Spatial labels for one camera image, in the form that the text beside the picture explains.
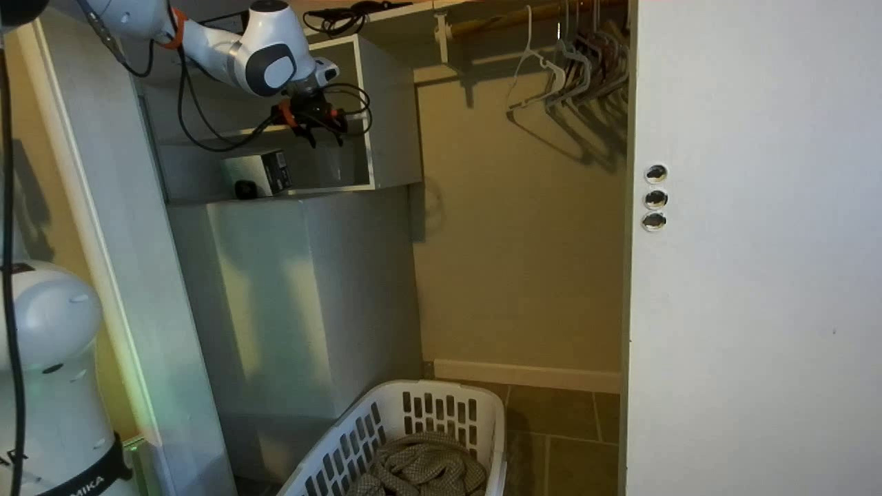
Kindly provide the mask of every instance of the floor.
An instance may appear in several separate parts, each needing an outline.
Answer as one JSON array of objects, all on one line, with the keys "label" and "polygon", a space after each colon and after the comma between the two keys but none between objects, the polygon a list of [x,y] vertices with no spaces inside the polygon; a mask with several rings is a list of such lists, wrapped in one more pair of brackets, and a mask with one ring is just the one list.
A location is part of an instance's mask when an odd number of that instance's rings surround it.
[{"label": "floor", "polygon": [[[618,394],[483,386],[507,407],[503,496],[618,496]],[[270,493],[239,482],[239,496]]]}]

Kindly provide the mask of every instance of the beige wall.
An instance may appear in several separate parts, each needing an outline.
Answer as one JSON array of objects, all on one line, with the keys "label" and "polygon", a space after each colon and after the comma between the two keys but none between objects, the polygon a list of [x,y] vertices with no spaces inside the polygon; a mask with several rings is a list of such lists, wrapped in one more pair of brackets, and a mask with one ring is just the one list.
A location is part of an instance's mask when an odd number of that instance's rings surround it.
[{"label": "beige wall", "polygon": [[[32,258],[51,261],[82,281],[88,281],[88,265],[80,244],[68,197],[64,192],[54,156],[47,141],[47,127],[39,116],[32,84],[19,48],[8,48],[10,58],[10,91],[13,91],[13,134],[17,134],[17,168],[19,168],[19,201],[17,219],[21,244]],[[98,329],[95,347],[95,382],[104,398],[109,424],[124,435],[135,435],[135,419],[127,390],[120,386],[115,357],[104,329]]]},{"label": "beige wall", "polygon": [[[517,36],[498,46],[517,48]],[[531,105],[516,123],[507,106],[547,77],[467,55],[459,75],[419,70],[425,357],[615,373],[626,106],[586,105],[585,127]]]}]

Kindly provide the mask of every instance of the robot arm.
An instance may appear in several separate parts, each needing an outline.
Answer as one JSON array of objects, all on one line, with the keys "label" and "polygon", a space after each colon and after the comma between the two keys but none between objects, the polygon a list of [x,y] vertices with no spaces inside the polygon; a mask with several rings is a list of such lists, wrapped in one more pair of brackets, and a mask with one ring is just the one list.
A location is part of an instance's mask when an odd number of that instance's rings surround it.
[{"label": "robot arm", "polygon": [[257,0],[245,32],[204,26],[166,0],[76,0],[86,15],[109,37],[153,37],[182,46],[214,79],[247,92],[273,97],[288,87],[321,87],[335,65],[310,58],[298,14],[284,0]]}]

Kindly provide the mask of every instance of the baseboard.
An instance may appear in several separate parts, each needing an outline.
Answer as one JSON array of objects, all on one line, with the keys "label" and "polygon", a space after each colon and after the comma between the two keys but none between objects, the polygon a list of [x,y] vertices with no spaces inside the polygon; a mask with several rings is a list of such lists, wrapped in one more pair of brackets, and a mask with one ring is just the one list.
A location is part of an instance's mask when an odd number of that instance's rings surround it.
[{"label": "baseboard", "polygon": [[430,360],[430,365],[436,378],[445,378],[445,379],[569,387],[569,390],[609,390],[609,394],[620,390],[618,371],[445,360],[445,357],[436,357]]}]

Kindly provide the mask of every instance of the white door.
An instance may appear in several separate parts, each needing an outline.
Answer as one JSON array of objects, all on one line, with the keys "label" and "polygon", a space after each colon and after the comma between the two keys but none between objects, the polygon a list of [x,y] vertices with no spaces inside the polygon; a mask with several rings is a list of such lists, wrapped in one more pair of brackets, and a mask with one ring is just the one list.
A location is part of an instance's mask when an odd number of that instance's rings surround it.
[{"label": "white door", "polygon": [[637,3],[626,493],[879,496],[882,3]]}]

